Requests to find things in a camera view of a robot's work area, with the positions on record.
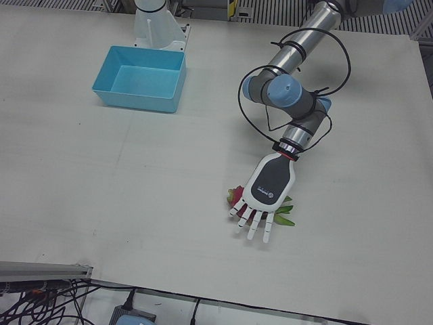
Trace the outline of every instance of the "logo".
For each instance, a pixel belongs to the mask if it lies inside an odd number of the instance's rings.
[[[257,187],[257,190],[260,193],[263,193],[264,195],[266,195],[268,198],[273,198],[273,193],[270,192],[270,191],[268,191],[268,190],[266,190],[265,188],[262,188],[261,186],[259,186],[259,187]]]

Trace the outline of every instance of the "white table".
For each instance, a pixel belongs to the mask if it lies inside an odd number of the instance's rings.
[[[227,189],[271,152],[236,92],[290,28],[191,21],[178,112],[158,114],[106,107],[91,90],[109,47],[133,44],[133,19],[0,6],[0,260],[89,264],[100,280],[430,324],[433,105],[417,44],[336,32],[352,78],[332,98],[332,133],[295,165],[296,227],[276,225],[266,245],[263,229],[247,241],[227,217]],[[296,74],[307,89],[344,76],[333,42]],[[264,127],[263,109],[245,107]]]

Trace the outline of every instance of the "blue cap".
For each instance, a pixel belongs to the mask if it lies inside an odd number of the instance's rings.
[[[329,112],[329,109],[331,108],[331,100],[328,97],[320,97],[317,98],[317,100],[320,102],[320,104],[323,105],[323,108],[326,110],[326,112]]]
[[[287,108],[302,96],[302,85],[289,74],[275,77],[268,86],[268,98],[276,107]]]
[[[248,77],[247,79],[245,79],[244,83],[242,84],[242,93],[244,93],[245,98],[248,98],[249,100],[251,100],[251,96],[250,96],[250,81],[251,81],[252,77]]]

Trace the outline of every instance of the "silver arm segment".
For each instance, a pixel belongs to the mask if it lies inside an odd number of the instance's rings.
[[[323,0],[316,4],[302,28],[329,32],[355,15],[378,14],[383,5],[384,1],[377,0]],[[283,72],[293,73],[324,36],[324,32],[301,29],[288,42],[279,44],[281,49],[269,62],[269,67],[261,70],[258,76],[250,77],[243,86],[245,96],[253,102],[282,109],[296,120],[289,124],[280,143],[280,148],[289,154],[300,153],[306,148],[326,116],[329,102],[316,100],[313,94]]]

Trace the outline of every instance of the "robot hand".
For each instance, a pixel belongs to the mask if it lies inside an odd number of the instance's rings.
[[[230,210],[230,215],[234,216],[246,205],[245,211],[237,224],[237,233],[241,231],[247,220],[254,215],[248,232],[248,239],[251,240],[263,213],[267,213],[263,242],[268,242],[275,211],[283,203],[294,182],[293,160],[278,152],[265,156],[259,162],[246,184],[242,197]]]

